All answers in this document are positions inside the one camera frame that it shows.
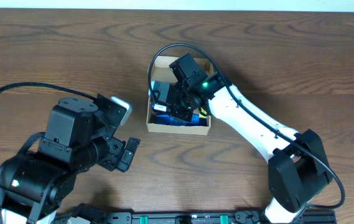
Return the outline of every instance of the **white background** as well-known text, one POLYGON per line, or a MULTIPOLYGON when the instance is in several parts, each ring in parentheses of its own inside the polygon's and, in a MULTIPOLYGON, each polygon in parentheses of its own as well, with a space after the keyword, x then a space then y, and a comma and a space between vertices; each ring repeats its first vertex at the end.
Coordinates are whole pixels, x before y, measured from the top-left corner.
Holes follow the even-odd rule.
POLYGON ((354 0, 0 0, 0 7, 354 12, 354 0))

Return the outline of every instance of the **cardboard box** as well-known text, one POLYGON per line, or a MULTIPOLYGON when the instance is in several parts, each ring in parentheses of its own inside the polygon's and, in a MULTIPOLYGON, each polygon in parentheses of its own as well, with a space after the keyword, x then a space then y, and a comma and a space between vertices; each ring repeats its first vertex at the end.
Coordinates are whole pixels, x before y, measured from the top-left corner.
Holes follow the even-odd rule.
MULTIPOLYGON (((176 83, 177 79, 169 68, 169 65, 177 59, 178 57, 158 56, 154 62, 151 80, 176 83)), ((204 69, 207 72, 207 75, 212 75, 214 73, 213 65, 207 59, 195 58, 195 61, 199 64, 201 69, 204 69)), ((212 126, 211 116, 207 116, 206 126, 171 126, 156 124, 154 123, 155 120, 156 114, 152 110, 152 105, 149 98, 147 102, 146 115, 146 126, 149 132, 207 135, 212 126)))

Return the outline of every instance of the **wooden surface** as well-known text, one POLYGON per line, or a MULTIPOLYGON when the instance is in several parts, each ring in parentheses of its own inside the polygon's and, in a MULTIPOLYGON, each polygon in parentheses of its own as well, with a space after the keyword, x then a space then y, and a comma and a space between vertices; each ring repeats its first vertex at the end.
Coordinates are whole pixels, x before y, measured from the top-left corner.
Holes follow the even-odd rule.
MULTIPOLYGON (((142 139, 130 170, 96 166, 80 174, 60 211, 81 202, 159 212, 265 208, 271 201, 266 162, 222 121, 213 119, 208 136, 147 132, 147 67, 173 42, 207 51, 276 120, 317 132, 347 191, 339 223, 354 223, 354 14, 0 9, 0 86, 46 82, 115 95, 134 108, 116 132, 142 139)), ((42 88, 0 95, 0 164, 31 133, 45 131, 66 95, 42 88)), ((314 203, 339 197, 333 183, 314 203)))

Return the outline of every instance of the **tabletop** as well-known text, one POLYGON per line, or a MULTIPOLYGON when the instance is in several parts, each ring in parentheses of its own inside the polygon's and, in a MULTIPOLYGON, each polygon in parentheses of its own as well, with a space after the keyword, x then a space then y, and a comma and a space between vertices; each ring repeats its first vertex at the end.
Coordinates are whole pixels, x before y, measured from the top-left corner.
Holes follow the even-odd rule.
MULTIPOLYGON (((205 50, 255 105, 322 138, 347 191, 338 222, 354 223, 354 13, 0 9, 0 87, 45 82, 117 96, 133 107, 115 134, 141 139, 130 170, 94 166, 79 174, 59 211, 82 202, 109 212, 269 204, 266 161, 222 121, 212 119, 208 136, 147 132, 147 68, 174 42, 205 50)), ((64 96, 70 95, 33 87, 0 95, 0 165, 30 134, 45 131, 50 110, 64 96)), ((333 182, 313 202, 339 198, 333 182)))

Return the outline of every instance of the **blue object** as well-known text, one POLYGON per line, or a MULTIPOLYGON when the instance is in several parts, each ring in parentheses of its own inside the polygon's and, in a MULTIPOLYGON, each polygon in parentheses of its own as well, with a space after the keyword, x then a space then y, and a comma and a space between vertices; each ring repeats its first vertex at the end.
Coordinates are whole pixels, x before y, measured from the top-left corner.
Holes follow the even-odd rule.
POLYGON ((199 118, 199 114, 193 114, 191 122, 175 119, 168 114, 160 114, 156 116, 156 124, 171 126, 206 126, 207 120, 205 118, 199 118))

